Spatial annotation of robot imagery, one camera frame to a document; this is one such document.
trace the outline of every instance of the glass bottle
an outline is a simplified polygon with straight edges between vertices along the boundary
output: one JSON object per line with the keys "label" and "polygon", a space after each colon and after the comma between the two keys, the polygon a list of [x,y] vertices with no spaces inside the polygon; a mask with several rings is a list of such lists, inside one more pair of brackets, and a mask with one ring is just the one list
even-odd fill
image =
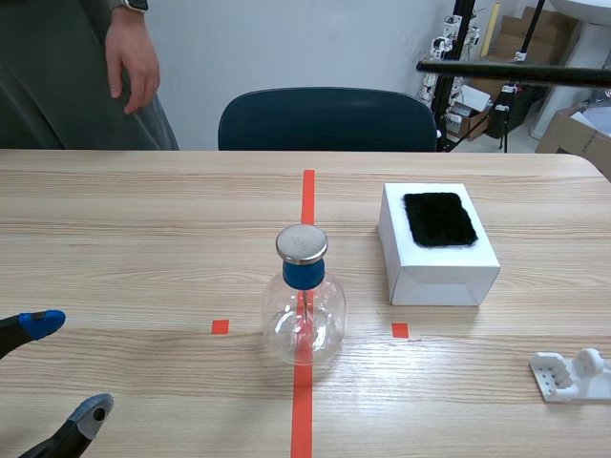
{"label": "glass bottle", "polygon": [[327,235],[316,226],[287,227],[276,238],[283,272],[263,297],[263,336],[291,364],[322,363],[333,357],[346,333],[346,296],[325,271]]}

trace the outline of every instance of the bottle cap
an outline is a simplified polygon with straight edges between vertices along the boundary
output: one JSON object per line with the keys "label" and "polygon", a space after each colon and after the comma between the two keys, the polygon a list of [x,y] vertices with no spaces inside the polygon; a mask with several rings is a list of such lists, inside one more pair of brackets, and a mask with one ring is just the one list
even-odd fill
{"label": "bottle cap", "polygon": [[310,265],[323,258],[328,249],[327,235],[309,224],[287,227],[276,238],[276,251],[284,262]]}

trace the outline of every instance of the black foam pad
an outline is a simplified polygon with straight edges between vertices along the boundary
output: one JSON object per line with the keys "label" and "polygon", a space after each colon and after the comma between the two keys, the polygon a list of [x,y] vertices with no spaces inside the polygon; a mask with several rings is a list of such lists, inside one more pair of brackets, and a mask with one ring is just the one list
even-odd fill
{"label": "black foam pad", "polygon": [[403,201],[417,245],[471,246],[477,241],[471,218],[457,194],[405,194]]}

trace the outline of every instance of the blue gripper tip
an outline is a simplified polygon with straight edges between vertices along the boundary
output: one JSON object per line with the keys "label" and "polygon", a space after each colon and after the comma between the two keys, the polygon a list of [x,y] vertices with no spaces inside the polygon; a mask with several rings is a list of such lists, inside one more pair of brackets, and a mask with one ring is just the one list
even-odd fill
{"label": "blue gripper tip", "polygon": [[66,314],[60,310],[48,310],[38,313],[22,313],[19,324],[35,340],[51,336],[66,322]]}

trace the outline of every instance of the dark green chair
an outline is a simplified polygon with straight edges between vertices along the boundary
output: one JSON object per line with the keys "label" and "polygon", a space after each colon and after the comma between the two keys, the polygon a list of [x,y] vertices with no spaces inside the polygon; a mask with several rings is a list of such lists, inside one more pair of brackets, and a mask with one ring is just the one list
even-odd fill
{"label": "dark green chair", "polygon": [[404,94],[298,88],[236,98],[219,125],[222,151],[436,151],[431,110]]}

